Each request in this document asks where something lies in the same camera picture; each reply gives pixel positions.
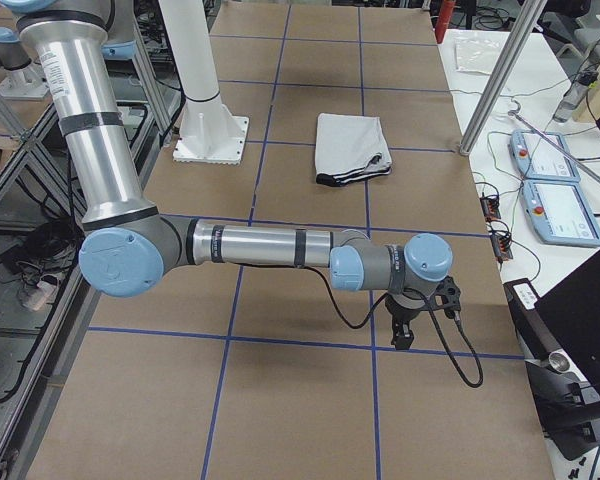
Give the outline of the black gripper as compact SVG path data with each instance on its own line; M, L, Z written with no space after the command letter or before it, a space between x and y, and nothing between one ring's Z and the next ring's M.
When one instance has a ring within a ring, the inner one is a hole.
M421 312L443 310L445 315L460 327L460 295L461 290L451 276L446 276L429 296L415 289L406 289L400 295L389 294L385 299L385 307L391 315L391 344L395 350L411 349L414 333L410 322Z

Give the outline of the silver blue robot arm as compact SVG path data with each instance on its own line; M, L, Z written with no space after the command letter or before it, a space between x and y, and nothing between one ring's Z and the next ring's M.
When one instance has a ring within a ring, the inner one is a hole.
M239 187L222 179L195 180L188 166L239 164L249 146L249 120L233 115L222 100L200 2L160 5L182 88L174 149L180 168L166 187L166 207L149 200L140 184L105 65L111 49L133 43L132 5L10 1L7 8L52 84L59 128L87 202L79 266L96 290L132 298L175 269L204 264L310 271L328 292L377 292L392 317L392 342L399 350L410 346L410 324L419 314L457 317L453 253L438 235L378 245L355 229L275 228L244 217L224 223Z

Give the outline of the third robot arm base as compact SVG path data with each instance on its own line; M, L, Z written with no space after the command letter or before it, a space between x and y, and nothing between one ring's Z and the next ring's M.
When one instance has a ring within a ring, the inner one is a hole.
M6 99L35 101L49 95L42 67L24 49L18 35L0 26L0 69L6 78L0 82L0 95Z

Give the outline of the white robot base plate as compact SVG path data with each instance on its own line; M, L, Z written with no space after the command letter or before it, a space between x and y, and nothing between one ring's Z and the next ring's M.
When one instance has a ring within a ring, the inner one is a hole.
M185 97L174 159L237 165L249 119L232 115L222 100L203 3L163 0L159 6Z

